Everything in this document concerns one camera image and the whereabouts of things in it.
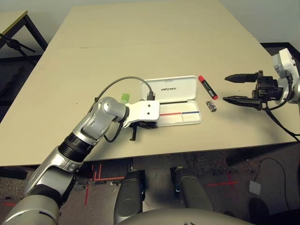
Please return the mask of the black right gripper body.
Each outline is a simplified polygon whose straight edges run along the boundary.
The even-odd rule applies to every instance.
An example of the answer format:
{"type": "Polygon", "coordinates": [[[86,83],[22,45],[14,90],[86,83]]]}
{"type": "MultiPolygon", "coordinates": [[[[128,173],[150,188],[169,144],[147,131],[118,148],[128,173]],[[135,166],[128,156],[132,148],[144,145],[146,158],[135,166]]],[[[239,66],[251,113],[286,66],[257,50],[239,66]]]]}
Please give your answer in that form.
{"type": "Polygon", "coordinates": [[[263,103],[279,101],[282,97],[282,88],[278,87],[277,80],[272,76],[264,76],[260,70],[252,75],[252,82],[255,82],[255,89],[252,91],[252,98],[256,100],[254,108],[261,110],[263,103]]]}

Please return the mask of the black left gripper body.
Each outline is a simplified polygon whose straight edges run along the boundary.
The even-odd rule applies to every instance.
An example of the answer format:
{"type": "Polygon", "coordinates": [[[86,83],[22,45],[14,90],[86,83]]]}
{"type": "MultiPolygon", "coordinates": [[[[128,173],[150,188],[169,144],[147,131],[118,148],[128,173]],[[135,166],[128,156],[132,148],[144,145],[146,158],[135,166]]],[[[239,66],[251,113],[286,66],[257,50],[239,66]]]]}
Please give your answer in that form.
{"type": "Polygon", "coordinates": [[[139,127],[139,125],[140,125],[139,121],[131,123],[129,125],[129,127],[132,128],[132,134],[131,134],[130,141],[135,141],[136,140],[137,128],[139,127]]]}

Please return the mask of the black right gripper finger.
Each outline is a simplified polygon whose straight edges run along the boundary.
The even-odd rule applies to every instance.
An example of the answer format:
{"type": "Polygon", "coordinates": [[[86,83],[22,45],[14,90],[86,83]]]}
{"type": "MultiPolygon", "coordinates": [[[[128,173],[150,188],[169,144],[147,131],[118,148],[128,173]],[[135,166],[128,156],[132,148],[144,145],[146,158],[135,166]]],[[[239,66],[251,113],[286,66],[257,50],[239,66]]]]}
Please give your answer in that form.
{"type": "Polygon", "coordinates": [[[225,80],[233,83],[255,83],[257,78],[258,78],[258,73],[234,74],[225,77],[225,80]]]}
{"type": "Polygon", "coordinates": [[[243,107],[251,107],[257,110],[261,110],[263,108],[262,101],[258,98],[248,98],[243,96],[230,96],[230,97],[223,97],[223,100],[238,106],[243,107]]]}

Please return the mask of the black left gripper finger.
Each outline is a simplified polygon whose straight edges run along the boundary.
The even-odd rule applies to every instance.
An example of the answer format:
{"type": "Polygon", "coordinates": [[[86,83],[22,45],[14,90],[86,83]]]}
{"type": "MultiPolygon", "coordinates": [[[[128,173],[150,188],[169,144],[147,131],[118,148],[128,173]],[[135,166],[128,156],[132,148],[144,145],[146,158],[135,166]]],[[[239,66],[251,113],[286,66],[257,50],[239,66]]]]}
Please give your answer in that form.
{"type": "Polygon", "coordinates": [[[141,121],[140,127],[145,128],[145,129],[155,129],[158,126],[155,121],[141,121]]]}

